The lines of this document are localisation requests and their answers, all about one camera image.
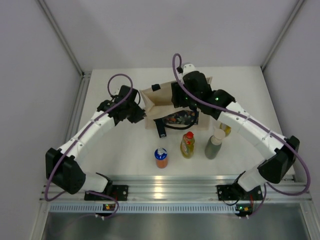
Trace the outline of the yellow bottle red cap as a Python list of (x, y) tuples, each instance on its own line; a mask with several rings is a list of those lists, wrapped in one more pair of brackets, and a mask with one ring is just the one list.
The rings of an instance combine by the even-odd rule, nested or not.
[(191, 131), (183, 135), (180, 143), (180, 151), (184, 158), (190, 159), (194, 154), (195, 138)]
[(225, 136), (228, 137), (231, 133), (232, 128), (224, 123), (219, 125), (219, 128), (225, 132)]

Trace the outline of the blue pump bottle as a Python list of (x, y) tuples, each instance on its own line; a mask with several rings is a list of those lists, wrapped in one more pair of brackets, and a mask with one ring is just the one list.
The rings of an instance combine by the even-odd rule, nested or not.
[(154, 157), (158, 168), (164, 169), (168, 165), (168, 152), (164, 148), (157, 148)]

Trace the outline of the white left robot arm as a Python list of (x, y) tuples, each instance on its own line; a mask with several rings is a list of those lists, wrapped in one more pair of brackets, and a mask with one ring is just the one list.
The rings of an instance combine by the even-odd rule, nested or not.
[(137, 89), (121, 86), (112, 100), (100, 103), (74, 137), (58, 149), (50, 148), (45, 154), (48, 182), (71, 195), (95, 191), (102, 200), (109, 199), (113, 194), (112, 180), (101, 173), (86, 173), (81, 165), (90, 149), (119, 122), (128, 120), (135, 124), (144, 119), (145, 111), (135, 101), (138, 93)]

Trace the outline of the green pump bottle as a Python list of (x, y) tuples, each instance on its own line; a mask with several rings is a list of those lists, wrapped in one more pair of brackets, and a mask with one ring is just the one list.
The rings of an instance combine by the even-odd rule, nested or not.
[(222, 142), (226, 136), (224, 130), (216, 128), (213, 135), (208, 139), (204, 154), (209, 160), (213, 160), (222, 147)]

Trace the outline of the beige canvas tote bag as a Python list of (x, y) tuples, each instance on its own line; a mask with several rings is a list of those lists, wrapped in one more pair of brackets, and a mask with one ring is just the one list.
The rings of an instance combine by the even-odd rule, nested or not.
[(192, 130), (208, 130), (210, 117), (198, 111), (198, 117), (188, 107), (174, 107), (172, 103), (172, 84), (174, 81), (155, 84), (150, 88), (140, 90), (140, 96), (144, 102), (146, 117), (144, 119), (146, 129), (157, 129), (156, 120), (161, 120), (164, 125), (174, 128), (186, 128), (192, 122)]

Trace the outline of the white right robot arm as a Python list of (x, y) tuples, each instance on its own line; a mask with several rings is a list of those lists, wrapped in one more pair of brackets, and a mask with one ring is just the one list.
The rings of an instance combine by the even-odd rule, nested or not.
[(228, 92), (213, 90), (206, 76), (193, 64), (173, 69), (182, 80), (171, 83), (171, 101), (175, 108), (189, 107), (230, 126), (251, 143), (263, 161), (241, 173), (232, 185), (233, 194), (244, 199), (255, 187), (265, 183), (278, 184), (297, 159), (300, 141), (268, 129), (251, 117)]

